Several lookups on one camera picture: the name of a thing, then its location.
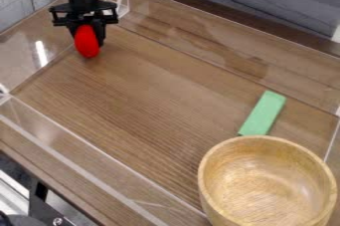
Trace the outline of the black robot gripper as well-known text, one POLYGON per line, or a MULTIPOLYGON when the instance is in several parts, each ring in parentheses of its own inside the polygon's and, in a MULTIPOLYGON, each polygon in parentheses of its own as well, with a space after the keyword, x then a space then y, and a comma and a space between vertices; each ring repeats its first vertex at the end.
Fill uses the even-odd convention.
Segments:
MULTIPOLYGON (((66 26, 72 36, 80 24, 100 20, 105 24, 117 24, 118 15, 116 12, 117 4, 102 0, 68 0, 66 3, 54 5, 49 8, 54 26, 66 26)), ((106 26, 101 22, 92 24, 98 41, 98 46, 104 45, 106 38, 106 26)))

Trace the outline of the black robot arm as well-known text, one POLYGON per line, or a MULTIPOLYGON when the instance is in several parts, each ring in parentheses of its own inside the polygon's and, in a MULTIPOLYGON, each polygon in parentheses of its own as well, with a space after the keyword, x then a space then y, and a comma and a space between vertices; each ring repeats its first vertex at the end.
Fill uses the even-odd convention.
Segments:
POLYGON ((118 23, 117 3, 104 0, 68 0, 66 3, 49 8, 52 23, 56 27, 65 26, 72 34, 81 26, 89 25, 98 42, 104 45, 106 26, 118 23))

